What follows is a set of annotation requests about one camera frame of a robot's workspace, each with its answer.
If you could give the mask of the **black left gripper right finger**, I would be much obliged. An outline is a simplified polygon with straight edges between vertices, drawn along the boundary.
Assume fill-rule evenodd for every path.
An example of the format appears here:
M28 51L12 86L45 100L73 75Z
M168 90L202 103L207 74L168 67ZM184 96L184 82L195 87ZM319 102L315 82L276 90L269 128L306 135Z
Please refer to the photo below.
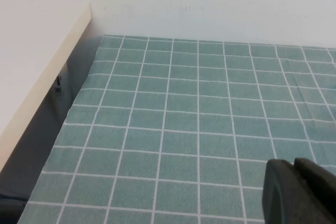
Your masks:
M295 158L293 166L324 217L335 223L335 175L307 158Z

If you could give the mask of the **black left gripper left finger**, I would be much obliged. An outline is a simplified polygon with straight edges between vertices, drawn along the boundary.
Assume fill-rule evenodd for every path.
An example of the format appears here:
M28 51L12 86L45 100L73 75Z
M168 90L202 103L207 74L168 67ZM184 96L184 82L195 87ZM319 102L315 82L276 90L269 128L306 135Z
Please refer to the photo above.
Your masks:
M262 191L265 223L296 223L300 219L295 211L299 192L299 177L293 165L283 159L270 159Z

